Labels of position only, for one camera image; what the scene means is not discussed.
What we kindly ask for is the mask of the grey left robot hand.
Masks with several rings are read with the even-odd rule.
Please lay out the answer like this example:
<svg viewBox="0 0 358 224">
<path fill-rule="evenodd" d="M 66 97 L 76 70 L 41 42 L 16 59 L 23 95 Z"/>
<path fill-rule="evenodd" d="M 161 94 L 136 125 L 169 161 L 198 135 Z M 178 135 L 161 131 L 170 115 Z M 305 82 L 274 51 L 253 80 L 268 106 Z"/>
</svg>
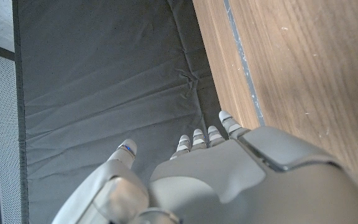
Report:
<svg viewBox="0 0 358 224">
<path fill-rule="evenodd" d="M 228 112 L 181 136 L 143 184 L 125 140 L 70 195 L 55 223 L 358 223 L 358 183 L 332 155 L 282 130 L 242 127 Z"/>
</svg>

